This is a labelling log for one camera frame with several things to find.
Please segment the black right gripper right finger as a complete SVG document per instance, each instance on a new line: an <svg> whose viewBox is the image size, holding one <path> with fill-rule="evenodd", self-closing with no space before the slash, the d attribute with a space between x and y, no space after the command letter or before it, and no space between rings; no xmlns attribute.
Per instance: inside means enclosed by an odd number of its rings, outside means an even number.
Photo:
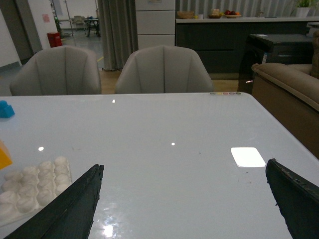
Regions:
<svg viewBox="0 0 319 239"><path fill-rule="evenodd" d="M319 187L291 169L270 159L266 178L294 239L319 237Z"/></svg>

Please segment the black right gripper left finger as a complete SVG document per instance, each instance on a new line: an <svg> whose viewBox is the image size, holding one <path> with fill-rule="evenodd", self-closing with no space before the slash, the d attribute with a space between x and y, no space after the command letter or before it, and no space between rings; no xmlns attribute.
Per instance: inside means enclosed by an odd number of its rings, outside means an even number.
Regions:
<svg viewBox="0 0 319 239"><path fill-rule="evenodd" d="M7 239L87 239L100 198L104 165L95 164Z"/></svg>

